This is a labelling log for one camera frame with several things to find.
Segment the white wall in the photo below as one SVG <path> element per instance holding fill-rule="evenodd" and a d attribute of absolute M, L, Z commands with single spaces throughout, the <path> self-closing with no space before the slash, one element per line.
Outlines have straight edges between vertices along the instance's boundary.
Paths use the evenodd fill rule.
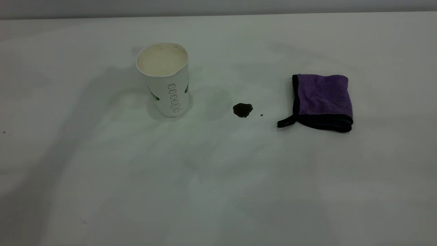
<path fill-rule="evenodd" d="M 437 10 L 437 0 L 0 0 L 0 19 Z"/>

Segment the green logo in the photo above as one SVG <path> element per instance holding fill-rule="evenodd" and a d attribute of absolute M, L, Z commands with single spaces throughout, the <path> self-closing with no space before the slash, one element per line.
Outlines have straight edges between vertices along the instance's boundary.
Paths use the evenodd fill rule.
<path fill-rule="evenodd" d="M 152 97 L 153 97 L 153 99 L 155 99 L 155 101 L 159 101 L 160 100 L 160 98 L 155 96 L 150 89 L 149 89 L 149 92 L 150 92 L 150 94 L 152 94 Z"/>

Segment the printed text on cup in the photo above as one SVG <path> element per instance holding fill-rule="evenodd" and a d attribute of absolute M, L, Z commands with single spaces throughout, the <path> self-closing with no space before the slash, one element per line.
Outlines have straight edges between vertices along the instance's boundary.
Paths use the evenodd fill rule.
<path fill-rule="evenodd" d="M 180 103 L 179 103 L 179 100 L 177 99 L 175 87 L 176 87 L 175 84 L 169 84 L 167 86 L 167 88 L 169 89 L 168 94 L 170 94 L 170 108 L 173 110 L 173 113 L 180 111 L 180 108 L 179 108 Z"/>

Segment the black towel trim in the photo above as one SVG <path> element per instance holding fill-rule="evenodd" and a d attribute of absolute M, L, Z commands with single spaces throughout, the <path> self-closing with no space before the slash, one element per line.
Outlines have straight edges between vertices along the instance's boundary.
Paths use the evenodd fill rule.
<path fill-rule="evenodd" d="M 331 130 L 342 133 L 352 130 L 352 124 L 354 121 L 351 117 L 344 114 L 299 115 L 300 98 L 298 88 L 299 78 L 297 75 L 293 75 L 293 91 L 295 95 L 295 100 L 293 102 L 293 115 L 278 121 L 278 128 L 290 126 L 298 121 L 302 125 L 320 130 Z"/>

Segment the microfiber cloth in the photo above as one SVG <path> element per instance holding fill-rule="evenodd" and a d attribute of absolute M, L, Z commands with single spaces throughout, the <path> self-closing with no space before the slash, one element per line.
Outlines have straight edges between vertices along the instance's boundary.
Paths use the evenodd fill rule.
<path fill-rule="evenodd" d="M 343 75 L 293 75 L 293 115 L 278 121 L 277 126 L 298 121 L 316 129 L 349 132 L 354 121 L 347 83 Z"/>

